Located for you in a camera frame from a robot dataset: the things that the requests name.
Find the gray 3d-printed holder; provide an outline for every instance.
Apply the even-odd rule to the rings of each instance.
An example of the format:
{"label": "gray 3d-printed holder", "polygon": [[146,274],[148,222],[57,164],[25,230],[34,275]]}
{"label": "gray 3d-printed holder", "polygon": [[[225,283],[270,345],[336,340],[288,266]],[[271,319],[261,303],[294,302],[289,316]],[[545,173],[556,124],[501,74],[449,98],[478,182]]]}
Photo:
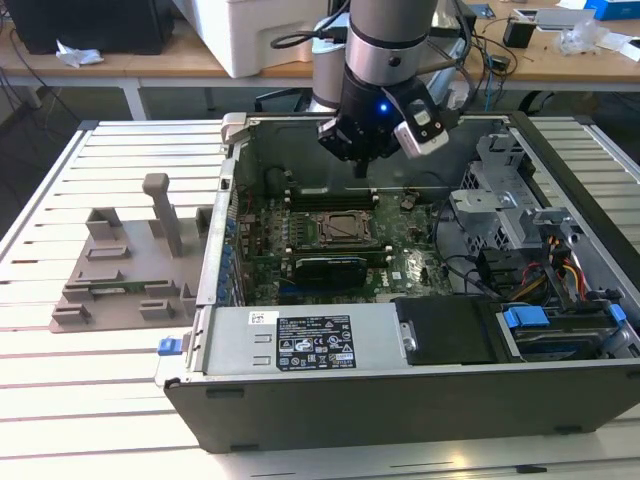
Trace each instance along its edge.
{"label": "gray 3d-printed holder", "polygon": [[147,175],[143,190],[156,219],[121,222],[113,208],[94,209],[89,238],[65,285],[49,329],[54,333],[193,324],[212,207],[179,220],[169,179]]}

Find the power supply label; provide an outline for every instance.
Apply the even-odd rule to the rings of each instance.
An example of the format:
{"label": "power supply label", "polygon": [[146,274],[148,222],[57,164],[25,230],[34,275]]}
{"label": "power supply label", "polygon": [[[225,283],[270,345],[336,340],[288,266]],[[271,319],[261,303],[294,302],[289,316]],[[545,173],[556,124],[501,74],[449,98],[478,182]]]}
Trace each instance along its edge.
{"label": "power supply label", "polygon": [[283,372],[355,368],[351,319],[278,318],[276,365]]}

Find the motherboard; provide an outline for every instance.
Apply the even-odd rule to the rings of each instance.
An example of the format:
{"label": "motherboard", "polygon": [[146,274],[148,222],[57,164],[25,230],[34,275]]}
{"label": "motherboard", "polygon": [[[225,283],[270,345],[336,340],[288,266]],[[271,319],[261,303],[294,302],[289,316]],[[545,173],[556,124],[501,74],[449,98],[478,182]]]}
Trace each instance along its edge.
{"label": "motherboard", "polygon": [[245,300],[304,305],[450,295],[433,247],[438,206],[406,192],[330,203],[244,194],[237,250]]}

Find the barcode sticker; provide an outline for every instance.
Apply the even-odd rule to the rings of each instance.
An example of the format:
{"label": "barcode sticker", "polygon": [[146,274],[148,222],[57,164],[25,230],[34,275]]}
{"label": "barcode sticker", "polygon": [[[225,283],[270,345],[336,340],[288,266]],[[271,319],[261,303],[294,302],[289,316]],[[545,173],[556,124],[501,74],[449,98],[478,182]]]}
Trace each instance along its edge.
{"label": "barcode sticker", "polygon": [[249,325],[275,325],[278,323],[278,311],[249,312]]}

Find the black computer case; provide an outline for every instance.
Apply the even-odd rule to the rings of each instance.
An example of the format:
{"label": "black computer case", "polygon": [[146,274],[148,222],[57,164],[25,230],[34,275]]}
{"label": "black computer case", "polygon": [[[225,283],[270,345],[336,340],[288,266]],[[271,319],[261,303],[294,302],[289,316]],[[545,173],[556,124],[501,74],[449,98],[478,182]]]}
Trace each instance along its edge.
{"label": "black computer case", "polygon": [[32,54],[64,45],[158,55],[173,31],[171,0],[5,0]]}

